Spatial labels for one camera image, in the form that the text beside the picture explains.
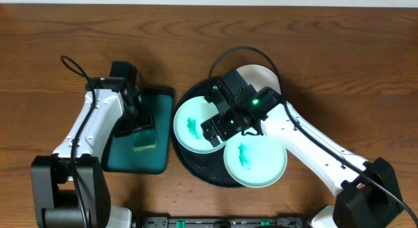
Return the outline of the green yellow sponge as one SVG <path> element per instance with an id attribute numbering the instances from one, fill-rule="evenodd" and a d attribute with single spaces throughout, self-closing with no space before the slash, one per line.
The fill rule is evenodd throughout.
<path id="1" fill-rule="evenodd" d="M 151 150 L 156 147 L 157 135 L 153 129 L 137 132 L 133 136 L 133 150 L 136 152 Z"/>

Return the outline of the white pink plate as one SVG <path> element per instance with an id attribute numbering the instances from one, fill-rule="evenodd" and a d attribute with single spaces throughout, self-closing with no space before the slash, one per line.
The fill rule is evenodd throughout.
<path id="1" fill-rule="evenodd" d="M 256 91 L 270 87 L 281 94 L 278 77 L 270 69 L 262 65 L 245 65 L 237 68 L 237 71 Z"/>

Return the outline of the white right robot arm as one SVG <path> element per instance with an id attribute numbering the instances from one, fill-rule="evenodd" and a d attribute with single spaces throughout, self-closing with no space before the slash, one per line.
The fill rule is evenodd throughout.
<path id="1" fill-rule="evenodd" d="M 237 70 L 211 78 L 205 98 L 218 114 L 202 123 L 212 146 L 249 128 L 255 135 L 279 140 L 313 171 L 336 198 L 309 222 L 309 227 L 386 227 L 402 212 L 403 202 L 392 165 L 373 162 L 346 150 L 307 122 L 286 99 L 284 89 L 255 81 Z"/>

